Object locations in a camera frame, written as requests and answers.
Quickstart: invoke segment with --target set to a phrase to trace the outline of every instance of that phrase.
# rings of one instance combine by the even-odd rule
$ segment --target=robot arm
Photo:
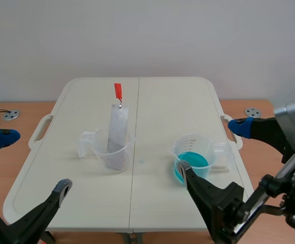
[[[288,225],[295,228],[295,99],[276,109],[275,115],[232,120],[228,125],[234,133],[263,141],[283,154],[282,169],[275,177],[265,175],[246,202],[243,188],[236,183],[219,189],[199,178],[188,162],[177,164],[215,243],[237,243],[261,213],[284,215]],[[265,205],[270,197],[280,194],[284,194],[280,206]]]
[[[0,218],[0,244],[37,244],[46,234],[46,228],[60,208],[72,184],[69,179],[58,182],[46,201],[11,225],[6,225]]]

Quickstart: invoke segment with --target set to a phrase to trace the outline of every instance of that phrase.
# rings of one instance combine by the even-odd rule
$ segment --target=measuring cup
[[[100,163],[114,172],[121,172],[127,168],[129,162],[133,160],[134,139],[130,133],[126,133],[125,146],[119,151],[108,153],[108,131],[97,129],[94,132],[83,132],[77,141],[77,152],[80,158],[86,155],[86,144],[90,145],[91,150],[95,153]]]
[[[184,155],[187,156],[187,152],[194,153],[191,154],[193,157],[199,155],[199,162],[190,162],[190,165],[195,174],[201,178],[206,178],[210,170],[217,173],[229,172],[235,159],[229,144],[214,144],[210,139],[198,134],[186,134],[179,137],[170,152],[175,157],[174,173],[181,183],[183,183],[183,178],[177,169],[177,162],[181,159],[185,160]]]

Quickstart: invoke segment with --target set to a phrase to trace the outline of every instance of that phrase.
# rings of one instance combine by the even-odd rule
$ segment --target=red label
[[[122,90],[121,90],[120,83],[115,83],[115,91],[116,91],[116,98],[122,99]]]

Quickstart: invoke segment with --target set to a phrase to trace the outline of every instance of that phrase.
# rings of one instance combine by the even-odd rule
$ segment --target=blue liquid in measuring cup
[[[208,166],[207,160],[201,156],[200,154],[197,154],[195,152],[187,151],[183,154],[180,154],[178,156],[180,160],[187,161],[192,167],[205,167]],[[209,169],[193,169],[193,171],[200,177],[206,177]],[[180,173],[177,171],[176,165],[174,168],[176,177],[183,183],[183,178],[181,177]]]

